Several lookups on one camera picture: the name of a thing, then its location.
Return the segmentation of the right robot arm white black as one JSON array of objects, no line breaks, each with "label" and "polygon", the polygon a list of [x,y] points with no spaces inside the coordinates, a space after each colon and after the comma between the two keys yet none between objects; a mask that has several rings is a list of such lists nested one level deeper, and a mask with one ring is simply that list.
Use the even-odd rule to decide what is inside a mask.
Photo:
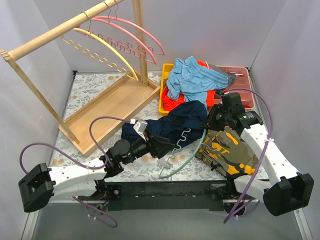
[{"label": "right robot arm white black", "polygon": [[239,201],[250,196],[273,216],[308,206],[314,179],[287,160],[261,117],[245,110],[239,93],[223,94],[204,126],[208,132],[197,156],[227,179],[215,195]]}]

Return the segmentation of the green wavy hanger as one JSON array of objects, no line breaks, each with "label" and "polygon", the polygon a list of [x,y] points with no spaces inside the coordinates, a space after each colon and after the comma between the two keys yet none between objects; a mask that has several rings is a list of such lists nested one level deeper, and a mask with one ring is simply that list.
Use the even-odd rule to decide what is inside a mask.
[{"label": "green wavy hanger", "polygon": [[[189,144],[186,144],[188,139],[190,139],[189,133],[191,131],[192,130],[188,127],[182,131],[181,137],[176,143],[176,147],[171,151],[170,156],[167,158],[165,165],[163,166],[162,170],[160,171],[160,173],[158,175],[158,178],[160,180],[170,179],[172,176],[176,175],[179,171],[181,171],[195,157],[197,151],[200,149],[200,147],[203,143],[203,140],[206,135],[206,130],[202,131],[202,135],[201,135],[200,139],[197,141],[198,144],[196,145],[196,148],[193,150],[191,150],[189,145],[191,145],[193,142],[195,142],[195,140],[192,140]],[[182,157],[182,154],[186,155],[187,150],[189,150],[189,152],[188,152],[189,155],[188,155],[188,157],[187,156],[185,157],[184,163],[180,164],[177,169],[172,170],[174,167],[174,164],[175,164],[174,161],[180,159]],[[163,175],[164,170],[172,170],[172,171],[167,175]]]}]

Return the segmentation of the navy blue shorts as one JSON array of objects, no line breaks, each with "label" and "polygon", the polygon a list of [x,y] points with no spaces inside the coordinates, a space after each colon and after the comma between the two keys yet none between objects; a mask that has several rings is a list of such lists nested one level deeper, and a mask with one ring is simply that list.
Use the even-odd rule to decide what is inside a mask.
[{"label": "navy blue shorts", "polygon": [[204,104],[198,100],[189,101],[178,105],[171,110],[168,115],[158,120],[147,119],[147,133],[153,136],[167,138],[172,144],[177,144],[182,132],[186,128],[190,128],[191,132],[187,143],[181,144],[182,147],[191,141],[196,141],[202,136],[204,128],[201,127],[202,122],[207,117],[207,109]]}]

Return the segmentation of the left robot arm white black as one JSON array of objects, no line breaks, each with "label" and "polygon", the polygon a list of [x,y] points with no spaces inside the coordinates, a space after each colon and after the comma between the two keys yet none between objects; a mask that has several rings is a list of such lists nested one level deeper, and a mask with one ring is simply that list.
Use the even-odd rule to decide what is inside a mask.
[{"label": "left robot arm white black", "polygon": [[23,210],[35,212],[53,200],[76,196],[101,200],[106,196],[106,187],[96,181],[118,175],[124,170],[124,164],[146,154],[160,159],[174,148],[169,139],[159,136],[139,138],[133,144],[120,139],[105,155],[87,163],[77,162],[67,167],[48,167],[46,163],[39,163],[18,182]]}]

